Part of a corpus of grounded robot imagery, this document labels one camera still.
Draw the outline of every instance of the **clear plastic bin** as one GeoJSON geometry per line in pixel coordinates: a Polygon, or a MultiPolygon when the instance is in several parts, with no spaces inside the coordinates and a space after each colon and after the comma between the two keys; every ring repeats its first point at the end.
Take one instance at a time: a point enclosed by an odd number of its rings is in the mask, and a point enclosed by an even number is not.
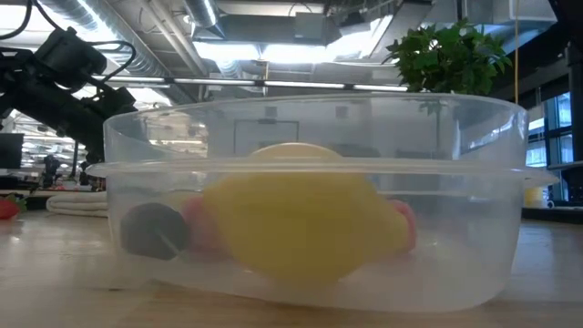
{"type": "Polygon", "coordinates": [[[106,122],[112,236],[135,274],[302,305],[444,312],[501,292],[527,112],[486,97],[351,94],[106,122]],[[284,143],[320,146],[281,146],[284,143]]]}

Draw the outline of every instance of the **lemon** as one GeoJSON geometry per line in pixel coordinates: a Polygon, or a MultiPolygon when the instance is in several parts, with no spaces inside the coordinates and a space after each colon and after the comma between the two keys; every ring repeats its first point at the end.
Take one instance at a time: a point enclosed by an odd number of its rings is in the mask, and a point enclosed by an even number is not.
{"type": "MultiPolygon", "coordinates": [[[[340,157],[306,144],[252,156],[340,157]]],[[[407,239],[404,217],[360,174],[230,174],[207,187],[203,201],[232,256],[281,282],[336,282],[407,239]]]]}

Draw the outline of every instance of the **yellow ball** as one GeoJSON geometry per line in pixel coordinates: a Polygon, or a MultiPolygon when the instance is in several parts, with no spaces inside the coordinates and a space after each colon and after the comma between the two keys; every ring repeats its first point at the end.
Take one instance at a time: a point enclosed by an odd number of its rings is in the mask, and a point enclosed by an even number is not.
{"type": "MultiPolygon", "coordinates": [[[[340,157],[306,144],[252,156],[340,157]]],[[[360,174],[230,174],[203,201],[233,257],[281,282],[335,282],[406,242],[404,217],[360,174]]]]}

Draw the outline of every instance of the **potted plant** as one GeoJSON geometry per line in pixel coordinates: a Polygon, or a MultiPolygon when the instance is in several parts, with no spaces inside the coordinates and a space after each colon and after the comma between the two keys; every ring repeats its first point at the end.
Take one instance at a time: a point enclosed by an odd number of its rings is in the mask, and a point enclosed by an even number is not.
{"type": "MultiPolygon", "coordinates": [[[[502,48],[502,40],[478,31],[461,20],[437,30],[435,25],[410,29],[401,42],[387,47],[391,54],[384,62],[394,63],[400,71],[401,85],[408,92],[456,93],[484,96],[492,88],[492,79],[512,66],[502,48]]],[[[422,110],[436,114],[436,148],[439,151],[439,101],[427,101],[422,110]]]]}

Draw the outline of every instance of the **table surface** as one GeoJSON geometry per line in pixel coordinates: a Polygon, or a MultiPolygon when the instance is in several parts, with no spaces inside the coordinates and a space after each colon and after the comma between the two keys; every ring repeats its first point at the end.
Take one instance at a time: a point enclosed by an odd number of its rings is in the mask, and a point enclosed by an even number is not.
{"type": "MultiPolygon", "coordinates": [[[[92,192],[90,190],[36,190],[32,197],[51,197],[56,195],[77,195],[79,192],[92,192]]],[[[22,195],[30,195],[30,190],[0,190],[0,195],[8,195],[11,193],[18,193],[22,195]]]]}
{"type": "Polygon", "coordinates": [[[120,289],[107,220],[30,212],[0,224],[0,327],[582,327],[583,227],[525,221],[493,301],[441,314],[282,305],[161,282],[120,289]]]}

